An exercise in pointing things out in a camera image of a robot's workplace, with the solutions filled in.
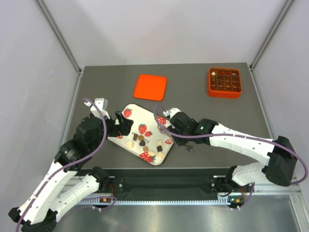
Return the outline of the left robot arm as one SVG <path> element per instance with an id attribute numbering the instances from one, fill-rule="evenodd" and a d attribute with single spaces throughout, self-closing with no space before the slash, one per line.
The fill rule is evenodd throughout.
<path id="1" fill-rule="evenodd" d="M 91 114 L 81 121 L 74 137 L 60 147 L 33 194 L 20 207 L 10 210 L 8 215 L 17 223 L 16 231 L 51 232 L 83 198 L 108 189 L 108 174 L 100 167 L 94 167 L 79 184 L 59 195 L 66 183 L 101 149 L 107 137 L 130 134 L 133 120 L 125 118 L 120 111 L 115 115 L 117 119 L 102 113 L 98 117 Z"/>

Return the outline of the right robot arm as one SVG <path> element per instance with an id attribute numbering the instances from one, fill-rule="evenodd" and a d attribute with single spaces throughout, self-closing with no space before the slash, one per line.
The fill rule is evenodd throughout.
<path id="1" fill-rule="evenodd" d="M 283 187 L 291 185 L 297 158 L 291 155 L 294 149 L 287 138 L 279 136 L 272 140 L 252 137 L 210 119 L 196 121 L 177 108 L 170 109 L 168 113 L 171 123 L 168 130 L 177 145 L 183 146 L 189 142 L 205 144 L 255 160 L 254 163 L 229 169 L 224 183 L 230 191 L 260 181 Z"/>

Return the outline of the orange box lid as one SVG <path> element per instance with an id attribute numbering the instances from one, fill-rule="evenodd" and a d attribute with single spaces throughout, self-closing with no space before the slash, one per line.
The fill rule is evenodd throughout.
<path id="1" fill-rule="evenodd" d="M 140 74 L 133 96 L 138 99 L 162 101 L 167 86 L 167 78 L 163 76 Z"/>

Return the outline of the white strawberry tray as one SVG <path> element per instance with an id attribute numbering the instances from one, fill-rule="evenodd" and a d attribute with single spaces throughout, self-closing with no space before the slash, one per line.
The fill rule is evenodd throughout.
<path id="1" fill-rule="evenodd" d="M 157 122 L 166 127 L 170 126 L 170 122 L 162 116 L 158 116 L 157 119 L 155 119 L 153 112 L 133 103 L 128 104 L 122 111 L 122 114 L 126 118 L 133 120 L 130 134 L 126 136 L 109 137 L 108 140 L 152 166 L 161 165 L 174 143 L 168 136 L 162 134 L 158 130 Z M 149 148 L 149 151 L 155 152 L 155 156 L 151 157 L 148 155 L 148 152 L 143 151 L 143 147 L 145 146 L 139 146 L 140 140 L 138 138 L 137 141 L 133 140 L 134 134 L 144 136 L 143 140 L 146 142 L 145 146 Z M 130 141 L 134 143 L 132 148 L 126 146 L 127 142 Z M 163 157 L 157 155 L 159 152 L 157 152 L 156 149 L 156 142 L 158 141 L 162 142 Z"/>

